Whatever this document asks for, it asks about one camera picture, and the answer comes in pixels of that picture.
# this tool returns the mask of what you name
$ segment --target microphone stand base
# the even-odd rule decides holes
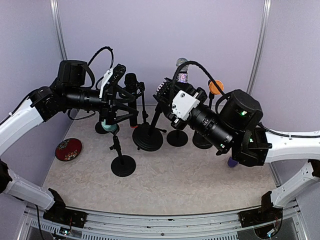
[[[168,144],[174,147],[182,147],[188,142],[188,135],[181,130],[173,130],[166,136]]]
[[[117,156],[111,163],[111,170],[118,177],[127,177],[136,170],[136,162],[127,155]]]
[[[194,131],[192,142],[199,149],[209,149],[213,146],[203,136],[201,136],[197,131]]]
[[[164,138],[157,128],[154,128],[152,133],[148,135],[150,127],[149,123],[144,123],[135,128],[132,133],[132,140],[138,149],[154,152],[161,148]]]

